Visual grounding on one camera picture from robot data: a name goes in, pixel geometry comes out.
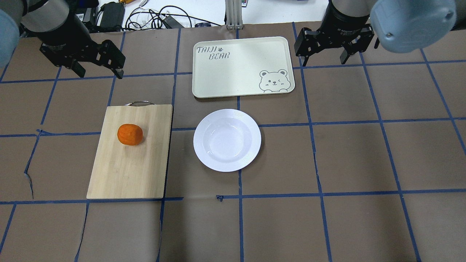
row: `brown tile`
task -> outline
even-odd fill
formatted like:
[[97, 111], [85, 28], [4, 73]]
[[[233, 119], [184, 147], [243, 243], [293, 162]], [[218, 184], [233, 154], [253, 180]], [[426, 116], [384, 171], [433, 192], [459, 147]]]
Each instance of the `brown tile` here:
[[141, 76], [117, 79], [110, 105], [125, 105], [134, 101], [171, 104], [173, 76]]
[[466, 187], [466, 158], [450, 121], [385, 124], [401, 188]]
[[161, 202], [91, 203], [79, 261], [155, 261]]
[[0, 85], [0, 134], [33, 134], [40, 127], [54, 82]]
[[39, 51], [41, 44], [36, 37], [21, 38], [3, 81], [55, 79], [58, 67]]
[[422, 261], [462, 261], [466, 256], [466, 194], [405, 194]]
[[453, 117], [466, 117], [466, 63], [431, 64], [431, 69]]
[[[295, 23], [296, 34], [299, 34], [299, 32], [301, 31], [301, 28], [303, 27], [307, 27], [311, 29], [312, 31], [316, 31], [317, 29], [320, 28], [320, 25], [321, 25], [320, 21]], [[291, 49], [292, 55], [295, 55], [295, 50], [293, 47], [294, 44], [295, 44], [294, 41], [290, 42], [290, 49]], [[330, 48], [330, 49], [323, 50], [320, 53], [313, 54], [309, 58], [309, 61], [306, 66], [340, 65], [342, 64], [340, 61], [340, 55], [342, 54], [343, 50], [344, 48]], [[359, 56], [359, 53], [356, 53], [355, 55], [350, 56], [348, 61], [346, 61], [346, 64], [347, 65], [361, 64], [361, 57]]]
[[17, 205], [0, 261], [73, 261], [86, 204]]
[[328, 261], [320, 199], [243, 199], [245, 261]]
[[160, 261], [239, 261], [238, 201], [167, 201]]
[[32, 200], [24, 169], [35, 140], [35, 137], [0, 138], [0, 201]]
[[384, 49], [382, 45], [379, 45], [377, 49], [374, 49], [374, 45], [377, 39], [377, 34], [372, 39], [367, 50], [363, 53], [364, 62], [366, 64], [371, 63], [399, 63], [399, 62], [423, 62], [421, 50], [416, 49], [409, 53], [397, 54], [392, 53]]
[[362, 67], [305, 69], [304, 77], [313, 122], [377, 120]]
[[43, 130], [52, 133], [100, 131], [111, 85], [111, 78], [59, 81]]
[[416, 261], [399, 195], [324, 202], [333, 261]]
[[324, 192], [397, 189], [379, 124], [314, 126], [314, 139]]
[[458, 127], [461, 138], [463, 138], [463, 143], [466, 144], [466, 120], [456, 120], [455, 123]]
[[[116, 33], [96, 33], [96, 34], [90, 34], [90, 37], [92, 40], [94, 40], [96, 43], [100, 44], [104, 40], [109, 39], [111, 40], [116, 47], [120, 48], [121, 45], [121, 38], [123, 36], [123, 33], [121, 32], [116, 32]], [[79, 62], [84, 69], [86, 69], [86, 77], [92, 77], [92, 76], [113, 76], [112, 71], [110, 69], [105, 68], [103, 66], [97, 66], [93, 63], [90, 62]], [[73, 71], [62, 68], [60, 72], [59, 78], [76, 78], [78, 75], [76, 75]]]
[[13, 205], [0, 205], [0, 235], [3, 238], [3, 233], [7, 228], [8, 220], [13, 209]]
[[192, 50], [198, 42], [235, 38], [236, 30], [228, 30], [225, 26], [182, 29], [179, 42], [178, 72], [192, 72]]
[[173, 73], [177, 41], [178, 29], [127, 32], [123, 44], [124, 74]]
[[259, 154], [241, 173], [243, 194], [317, 192], [309, 127], [265, 127], [260, 132]]
[[429, 61], [464, 60], [466, 53], [460, 50], [466, 48], [466, 32], [451, 31], [436, 43], [424, 48]]
[[86, 199], [98, 135], [41, 137], [29, 166], [34, 200]]
[[215, 198], [238, 194], [238, 172], [218, 172], [201, 163], [194, 152], [193, 137], [194, 131], [171, 133], [166, 196]]
[[240, 30], [240, 39], [243, 38], [256, 38], [256, 37], [269, 37], [269, 36], [282, 36], [288, 40], [290, 50], [291, 64], [296, 67], [299, 66], [298, 57], [295, 56], [293, 45], [295, 44], [295, 34], [293, 32], [293, 25], [291, 23], [281, 24], [247, 24]]
[[173, 128], [196, 127], [208, 114], [225, 108], [236, 109], [236, 97], [195, 98], [192, 75], [177, 76]]
[[295, 89], [287, 94], [240, 97], [241, 111], [257, 124], [307, 123], [300, 70], [293, 70]]
[[425, 65], [367, 67], [383, 119], [448, 117]]

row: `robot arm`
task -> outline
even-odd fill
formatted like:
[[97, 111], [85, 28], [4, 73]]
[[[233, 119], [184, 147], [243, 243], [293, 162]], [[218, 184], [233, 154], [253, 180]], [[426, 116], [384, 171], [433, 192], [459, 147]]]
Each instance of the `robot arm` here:
[[[388, 51], [408, 53], [460, 26], [465, 13], [463, 0], [329, 0], [321, 27], [301, 29], [295, 54], [304, 57], [305, 66], [311, 55], [343, 47], [340, 61], [345, 64], [351, 55], [366, 51], [374, 31], [375, 48], [381, 43]], [[369, 16], [371, 24], [366, 23]]]
[[69, 0], [1, 0], [0, 23], [2, 39], [9, 41], [2, 47], [1, 62], [6, 64], [18, 43], [21, 22], [42, 40], [39, 50], [57, 67], [65, 66], [78, 76], [86, 70], [79, 62], [92, 62], [123, 77], [125, 56], [110, 40], [101, 44], [92, 41], [87, 28], [77, 18]]

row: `cartoon bear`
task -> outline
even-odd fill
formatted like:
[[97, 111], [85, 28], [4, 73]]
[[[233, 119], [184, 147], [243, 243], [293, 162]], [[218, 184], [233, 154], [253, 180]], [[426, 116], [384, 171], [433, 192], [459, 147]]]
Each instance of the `cartoon bear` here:
[[282, 92], [288, 91], [291, 86], [290, 81], [287, 78], [288, 72], [284, 69], [278, 70], [278, 72], [260, 72], [260, 84], [259, 88], [264, 91], [264, 93], [272, 92]]

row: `wooden cutting board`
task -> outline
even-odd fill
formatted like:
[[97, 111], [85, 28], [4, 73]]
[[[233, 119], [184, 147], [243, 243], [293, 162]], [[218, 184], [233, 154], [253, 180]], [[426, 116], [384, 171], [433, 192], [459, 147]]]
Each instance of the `wooden cutting board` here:
[[[172, 112], [169, 104], [107, 107], [88, 199], [163, 197]], [[139, 145], [118, 141], [117, 131], [123, 124], [142, 128]]]

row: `orange fruit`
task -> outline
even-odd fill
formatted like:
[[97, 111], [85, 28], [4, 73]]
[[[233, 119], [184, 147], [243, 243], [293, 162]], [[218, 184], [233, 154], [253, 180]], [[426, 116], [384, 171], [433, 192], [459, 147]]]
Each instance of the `orange fruit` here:
[[124, 145], [138, 145], [143, 140], [143, 130], [135, 124], [123, 124], [116, 136]]

